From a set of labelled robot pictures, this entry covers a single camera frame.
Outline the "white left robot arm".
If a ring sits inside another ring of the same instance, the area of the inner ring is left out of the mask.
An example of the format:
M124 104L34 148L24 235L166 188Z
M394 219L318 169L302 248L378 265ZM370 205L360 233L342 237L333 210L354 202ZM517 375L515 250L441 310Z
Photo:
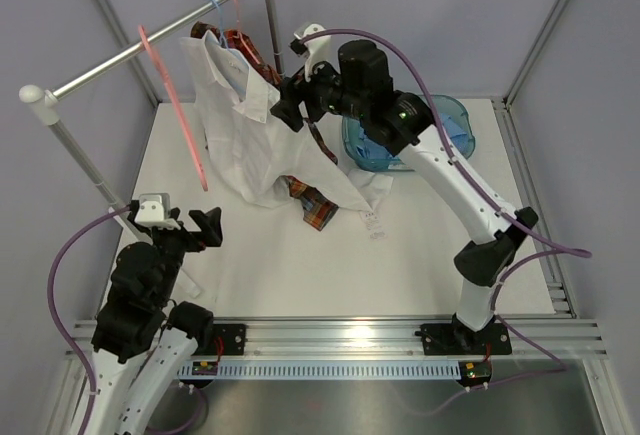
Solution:
M149 239L116 257L92 352L82 358L89 387L71 425L74 434L144 433L178 369L215 339L210 310L169 302L186 254L221 246L221 209L190 211L194 231L179 221L179 209L158 201L135 200L125 212Z

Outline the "white shirt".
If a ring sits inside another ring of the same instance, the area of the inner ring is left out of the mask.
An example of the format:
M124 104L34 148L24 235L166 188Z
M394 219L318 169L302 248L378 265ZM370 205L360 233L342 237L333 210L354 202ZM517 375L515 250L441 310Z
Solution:
M239 51L224 48L212 33L184 37L180 45L213 170L246 202L268 208L288 203L288 176L348 210L371 212L389 195L392 177L344 172L310 128L294 132L274 117L277 88Z

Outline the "pink plastic hanger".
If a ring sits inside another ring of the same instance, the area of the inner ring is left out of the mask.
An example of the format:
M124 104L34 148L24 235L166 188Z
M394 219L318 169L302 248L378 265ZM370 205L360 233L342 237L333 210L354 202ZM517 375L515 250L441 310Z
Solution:
M138 35L140 37L140 41L144 47L144 50L148 54L153 66L155 67L157 73L160 75L164 88L169 97L169 101L173 107L174 113L178 119L183 137L185 139L186 145L188 147L191 160L193 162L194 168L197 172L200 186L204 192L207 192L209 189L207 178L205 175L203 163L201 160L201 156L199 150L196 146L196 141L194 138L193 131L191 126L187 120L187 117L184 113L183 107L179 100L179 96L175 89L173 80L168 72L168 69L164 63L163 58L159 54L158 50L150 43L150 40L146 34L143 25L139 25L137 28Z

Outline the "light blue shirt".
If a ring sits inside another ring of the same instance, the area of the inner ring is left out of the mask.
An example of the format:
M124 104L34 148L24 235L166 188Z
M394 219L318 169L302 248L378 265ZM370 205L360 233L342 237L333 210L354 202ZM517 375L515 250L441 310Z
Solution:
M471 146L471 135L461 127L450 115L441 113L441 122L450 140L456 148L467 157L467 152ZM356 138L356 151L360 156L369 160L392 160L392 154L382 145L371 140L364 132L363 128L359 128Z

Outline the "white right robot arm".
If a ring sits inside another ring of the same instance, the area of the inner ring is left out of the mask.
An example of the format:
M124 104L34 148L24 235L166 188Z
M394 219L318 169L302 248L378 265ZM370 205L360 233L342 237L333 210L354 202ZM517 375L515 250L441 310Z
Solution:
M284 78L272 114L295 132L327 113L357 121L369 139L418 173L467 230L470 240L453 260L463 278L458 307L450 323L421 328L423 342L443 354L509 353L495 316L498 278L537 224L535 210L516 209L493 192L454 146L437 111L395 89L387 56L374 42L343 44L337 67L318 40L294 40L290 48L305 64Z

